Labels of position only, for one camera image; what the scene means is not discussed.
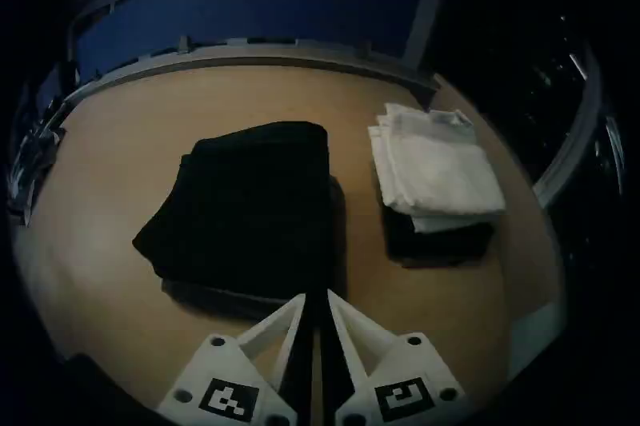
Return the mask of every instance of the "folded white towel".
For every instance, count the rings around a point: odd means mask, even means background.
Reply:
[[[502,191],[473,124],[461,112],[423,113],[397,104],[387,104],[386,112],[378,126],[369,128],[385,205],[415,217],[416,230],[422,232],[485,220],[462,221],[460,215],[504,210]]]

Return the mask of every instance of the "fabric stack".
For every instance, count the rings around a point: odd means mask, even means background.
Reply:
[[[505,202],[469,119],[387,103],[369,135],[389,254],[481,256]]]
[[[261,316],[332,287],[331,194],[319,125],[279,122],[201,140],[133,244],[175,299]]]

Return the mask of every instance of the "towel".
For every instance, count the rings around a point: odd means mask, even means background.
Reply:
[[[382,202],[432,233],[491,221],[505,208],[498,181],[460,111],[388,103],[369,128]]]

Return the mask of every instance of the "screw hole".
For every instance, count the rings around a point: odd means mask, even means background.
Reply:
[[[440,399],[443,401],[453,401],[458,397],[458,392],[453,388],[444,388],[440,392]]]
[[[365,426],[366,418],[362,414],[349,414],[343,421],[342,426]]]
[[[266,418],[265,426],[289,426],[289,420],[279,414],[272,414]]]
[[[176,401],[180,401],[181,403],[188,403],[194,398],[194,395],[192,395],[186,389],[176,389],[174,398]]]

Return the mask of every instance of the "dark background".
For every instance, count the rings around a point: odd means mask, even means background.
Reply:
[[[10,118],[23,82],[29,78],[32,86],[38,85],[54,59],[64,53],[65,30],[70,20],[66,1],[2,2],[5,68],[0,108],[4,138],[7,138]],[[442,22],[434,30],[434,40],[455,38],[456,35],[465,39],[472,50],[462,52],[469,54],[470,61],[474,57],[473,48],[478,48],[479,35],[487,34],[472,27],[477,17],[494,15],[501,18],[507,30],[520,32],[510,37],[493,38],[506,45],[508,50],[511,46],[527,46],[526,28],[529,20],[534,19],[527,16],[531,14],[528,2],[546,2],[550,8],[568,11],[574,19],[572,26],[589,40],[600,61],[626,152],[630,154],[628,145],[632,132],[629,111],[638,102],[634,88],[638,74],[634,61],[637,61],[640,51],[638,0],[478,0],[482,3],[477,10],[468,10],[467,6],[464,9],[456,7],[475,1],[452,0],[443,5]],[[453,13],[446,14],[447,9],[453,10]],[[453,20],[447,24],[447,18],[465,18],[469,22],[465,26]],[[442,59],[446,51],[442,51],[442,45],[438,46],[438,43],[430,43],[430,56],[426,62],[443,71],[449,68],[448,73],[454,73],[454,66],[447,65],[446,59]],[[459,74],[461,82],[464,82],[463,76]],[[514,82],[518,80],[513,75],[512,78]],[[461,88],[466,94],[467,90],[471,92],[470,96],[473,97],[472,82]],[[491,94],[491,88],[488,87],[478,87],[477,90],[479,94]],[[508,132],[508,125],[508,121],[501,125],[501,133]],[[551,210],[556,228],[558,225],[562,227],[559,232],[561,243],[571,241],[572,235],[578,236],[574,241],[582,238],[584,233],[578,228],[579,224],[590,221],[600,223],[596,234],[601,241],[596,249],[575,265],[570,265],[571,280],[578,285],[574,286],[574,290],[579,291],[572,306],[578,312],[577,320],[569,323],[567,332],[511,385],[506,394],[497,400],[495,408],[479,420],[492,424],[539,424],[543,420],[571,421],[573,424],[590,420],[616,424],[634,420],[633,415],[626,416],[629,412],[626,408],[629,403],[626,401],[636,389],[630,386],[630,381],[633,378],[633,364],[637,364],[630,360],[633,345],[629,340],[630,330],[637,324],[636,320],[629,320],[632,314],[630,298],[634,297],[630,291],[633,282],[626,280],[627,271],[637,263],[634,256],[626,256],[630,238],[627,237],[629,218],[624,212],[630,210],[630,202],[628,197],[623,198],[621,208],[613,211],[613,216],[607,217],[606,224],[602,224],[599,217],[594,219],[591,211],[592,206],[600,201],[599,186],[588,174],[585,176],[585,169],[588,170],[588,167],[582,168],[577,181],[570,187],[568,199],[565,196]],[[627,184],[626,191],[633,192],[634,189]],[[92,414],[91,404],[76,401],[74,390],[60,376],[53,349],[15,272],[5,222],[2,223],[0,238],[7,259],[2,262],[3,301],[0,308],[0,324],[5,333],[0,351],[3,422],[44,424],[60,422],[62,419],[66,424],[106,423],[104,417]]]

